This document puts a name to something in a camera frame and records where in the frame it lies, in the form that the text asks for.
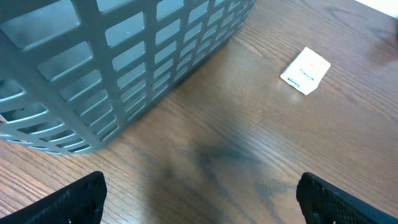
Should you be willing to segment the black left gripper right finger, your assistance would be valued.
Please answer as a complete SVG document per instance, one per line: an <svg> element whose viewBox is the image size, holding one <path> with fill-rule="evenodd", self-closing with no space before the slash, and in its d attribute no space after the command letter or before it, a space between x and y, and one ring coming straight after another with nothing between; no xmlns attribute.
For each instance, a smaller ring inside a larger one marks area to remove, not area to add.
<svg viewBox="0 0 398 224"><path fill-rule="evenodd" d="M307 223L397 224L396 217L310 172L302 174L296 189L296 199Z"/></svg>

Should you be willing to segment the small orange tissue pack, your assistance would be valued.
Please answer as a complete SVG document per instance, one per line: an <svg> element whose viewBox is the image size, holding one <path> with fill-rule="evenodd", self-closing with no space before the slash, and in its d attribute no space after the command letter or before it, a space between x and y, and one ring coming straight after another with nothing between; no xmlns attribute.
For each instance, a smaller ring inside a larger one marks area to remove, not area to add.
<svg viewBox="0 0 398 224"><path fill-rule="evenodd" d="M304 95L316 90L331 63L305 47L280 74L280 78Z"/></svg>

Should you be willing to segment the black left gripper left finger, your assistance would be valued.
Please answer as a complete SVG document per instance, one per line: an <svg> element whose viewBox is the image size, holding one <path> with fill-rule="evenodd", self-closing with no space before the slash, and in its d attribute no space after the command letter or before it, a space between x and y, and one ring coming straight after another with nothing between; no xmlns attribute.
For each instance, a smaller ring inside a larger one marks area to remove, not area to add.
<svg viewBox="0 0 398 224"><path fill-rule="evenodd" d="M100 224L107 188L102 172L92 172L41 200L1 218L1 224Z"/></svg>

